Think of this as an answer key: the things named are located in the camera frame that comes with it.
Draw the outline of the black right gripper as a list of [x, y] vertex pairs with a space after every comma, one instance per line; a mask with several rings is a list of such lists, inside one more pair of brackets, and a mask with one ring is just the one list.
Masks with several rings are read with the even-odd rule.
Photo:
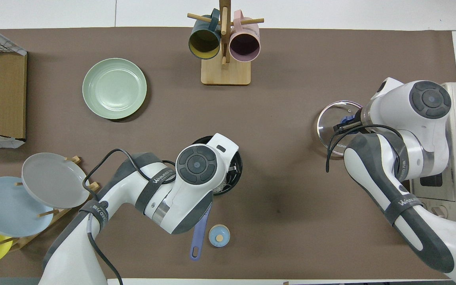
[[362, 126], [361, 114], [362, 110], [358, 110], [354, 116], [348, 116], [347, 119], [342, 119], [340, 124], [333, 126], [334, 132], [348, 133], [348, 131], [351, 130], [349, 133], [366, 133], [366, 130], [364, 128], [353, 131], [353, 128]]

